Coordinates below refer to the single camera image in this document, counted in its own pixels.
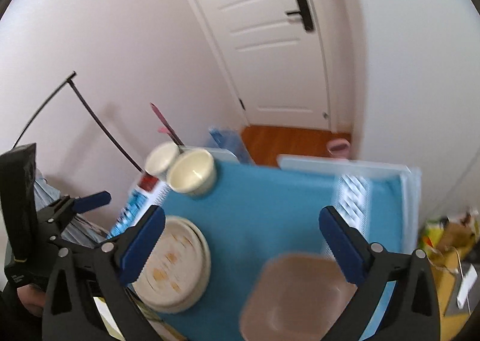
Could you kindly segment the left hand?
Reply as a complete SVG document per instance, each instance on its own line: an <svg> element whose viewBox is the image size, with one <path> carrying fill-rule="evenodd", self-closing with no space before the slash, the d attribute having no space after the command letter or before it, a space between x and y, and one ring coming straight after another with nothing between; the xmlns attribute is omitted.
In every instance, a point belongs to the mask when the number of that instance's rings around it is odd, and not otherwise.
<svg viewBox="0 0 480 341"><path fill-rule="evenodd" d="M41 317L46 304L46 293L36 285L26 285L17 289L22 305L35 317Z"/></svg>

